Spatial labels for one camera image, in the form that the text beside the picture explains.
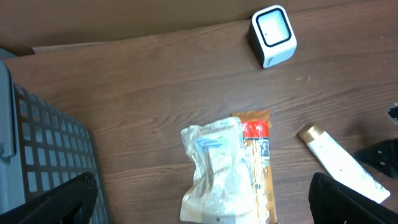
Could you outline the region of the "orange noodle packet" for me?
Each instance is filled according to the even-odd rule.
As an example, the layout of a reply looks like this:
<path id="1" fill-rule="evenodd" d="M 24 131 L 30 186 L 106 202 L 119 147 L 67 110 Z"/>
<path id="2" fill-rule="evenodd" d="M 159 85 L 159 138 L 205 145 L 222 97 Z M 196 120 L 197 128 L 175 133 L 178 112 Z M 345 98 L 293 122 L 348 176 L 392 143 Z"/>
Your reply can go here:
<path id="1" fill-rule="evenodd" d="M 277 223 L 269 144 L 270 111 L 248 111 L 233 113 L 232 116 L 238 117 L 242 124 L 243 146 L 249 159 L 258 222 Z"/>

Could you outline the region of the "beige clear pouch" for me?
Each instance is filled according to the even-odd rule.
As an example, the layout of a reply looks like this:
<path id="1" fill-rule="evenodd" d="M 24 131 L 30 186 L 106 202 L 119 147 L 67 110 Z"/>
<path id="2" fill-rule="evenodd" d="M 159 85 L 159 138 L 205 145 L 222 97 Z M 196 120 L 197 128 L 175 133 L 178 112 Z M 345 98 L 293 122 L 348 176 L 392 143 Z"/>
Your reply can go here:
<path id="1" fill-rule="evenodd" d="M 257 223 L 257 208 L 243 130 L 237 117 L 181 131 L 193 161 L 193 185 L 182 199 L 180 219 L 195 223 Z"/>

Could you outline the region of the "white cream tube gold cap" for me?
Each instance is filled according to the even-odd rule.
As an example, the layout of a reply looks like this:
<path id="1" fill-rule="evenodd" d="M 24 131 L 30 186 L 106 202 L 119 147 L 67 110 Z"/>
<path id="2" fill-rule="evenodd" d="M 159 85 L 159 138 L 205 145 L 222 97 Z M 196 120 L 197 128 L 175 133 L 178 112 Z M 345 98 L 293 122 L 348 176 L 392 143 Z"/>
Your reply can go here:
<path id="1" fill-rule="evenodd" d="M 298 135 L 325 170 L 341 184 L 377 203 L 382 203 L 391 195 L 390 191 L 318 125 L 308 124 Z"/>

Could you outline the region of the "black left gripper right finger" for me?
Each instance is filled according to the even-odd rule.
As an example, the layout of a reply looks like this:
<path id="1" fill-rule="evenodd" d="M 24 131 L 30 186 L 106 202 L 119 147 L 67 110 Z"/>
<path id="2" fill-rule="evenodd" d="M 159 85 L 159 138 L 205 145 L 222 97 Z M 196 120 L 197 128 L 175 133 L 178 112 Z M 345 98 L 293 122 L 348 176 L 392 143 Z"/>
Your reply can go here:
<path id="1" fill-rule="evenodd" d="M 397 224 L 397 213 L 324 173 L 313 175 L 308 201 L 314 224 Z"/>

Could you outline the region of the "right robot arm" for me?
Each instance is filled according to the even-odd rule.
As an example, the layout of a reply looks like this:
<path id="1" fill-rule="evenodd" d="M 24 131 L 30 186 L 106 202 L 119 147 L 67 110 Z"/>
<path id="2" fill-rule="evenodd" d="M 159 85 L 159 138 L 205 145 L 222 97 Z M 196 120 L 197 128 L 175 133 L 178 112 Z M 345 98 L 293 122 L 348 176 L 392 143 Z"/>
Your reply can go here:
<path id="1" fill-rule="evenodd" d="M 372 143 L 368 139 L 369 128 L 364 123 L 359 123 L 357 130 L 364 147 L 355 152 L 354 158 L 392 179 L 397 179 L 397 138 Z"/>

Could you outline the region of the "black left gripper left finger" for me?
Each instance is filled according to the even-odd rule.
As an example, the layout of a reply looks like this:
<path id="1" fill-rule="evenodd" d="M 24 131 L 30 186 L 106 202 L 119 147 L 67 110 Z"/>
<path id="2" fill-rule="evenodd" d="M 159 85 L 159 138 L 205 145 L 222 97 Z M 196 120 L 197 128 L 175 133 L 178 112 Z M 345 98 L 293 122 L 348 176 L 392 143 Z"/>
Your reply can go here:
<path id="1" fill-rule="evenodd" d="M 1 223 L 88 224 L 97 196 L 95 176 L 91 172 L 85 172 L 2 214 Z"/>

